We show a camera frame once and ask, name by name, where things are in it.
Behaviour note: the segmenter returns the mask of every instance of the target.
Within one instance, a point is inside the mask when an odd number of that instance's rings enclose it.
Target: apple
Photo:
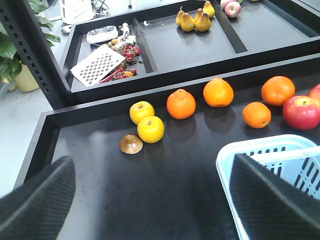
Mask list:
[[[224,10],[228,5],[228,3],[235,2],[235,1],[237,0],[221,0],[220,1],[221,8]]]
[[[139,101],[133,104],[129,110],[131,120],[138,125],[141,119],[155,115],[154,107],[147,101]]]
[[[311,130],[320,123],[320,101],[304,95],[293,96],[285,101],[282,114],[292,128]]]
[[[315,85],[308,93],[308,96],[313,99],[320,101],[320,83]]]
[[[237,1],[229,2],[224,8],[224,13],[228,18],[236,18],[240,11],[241,5]]]
[[[148,144],[158,142],[165,133],[165,125],[157,116],[146,116],[138,123],[139,137]]]

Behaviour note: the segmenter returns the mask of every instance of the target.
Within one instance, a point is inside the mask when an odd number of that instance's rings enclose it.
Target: blue plastic basket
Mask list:
[[[233,142],[218,153],[216,169],[240,240],[250,240],[235,208],[229,183],[236,153],[246,153],[301,191],[320,199],[320,146],[293,134]]]

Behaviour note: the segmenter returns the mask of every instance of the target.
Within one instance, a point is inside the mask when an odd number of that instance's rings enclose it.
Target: pink apple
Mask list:
[[[240,11],[241,5],[237,1],[229,2],[224,8],[224,13],[228,18],[236,18]]]
[[[315,85],[308,93],[308,96],[313,99],[320,101],[320,83]]]
[[[292,128],[311,130],[320,123],[320,101],[304,95],[293,96],[285,101],[282,114]]]
[[[237,0],[221,0],[220,1],[221,8],[224,10],[228,3],[231,3],[234,1],[237,1]]]

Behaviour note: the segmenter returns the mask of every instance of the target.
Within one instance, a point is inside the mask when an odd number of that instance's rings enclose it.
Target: brown mushroom cap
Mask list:
[[[125,154],[136,154],[138,153],[144,143],[138,135],[127,134],[120,140],[120,150]]]

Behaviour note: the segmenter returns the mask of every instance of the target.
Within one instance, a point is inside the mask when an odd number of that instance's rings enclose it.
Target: potted plant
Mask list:
[[[40,0],[28,0],[41,27],[52,30],[50,20],[41,15],[46,9],[45,4]],[[49,45],[54,46],[53,42],[60,43],[60,37],[44,33]],[[24,92],[37,89],[39,86],[33,78],[28,67],[23,63],[17,48],[8,36],[6,30],[0,22],[0,82],[16,84]]]

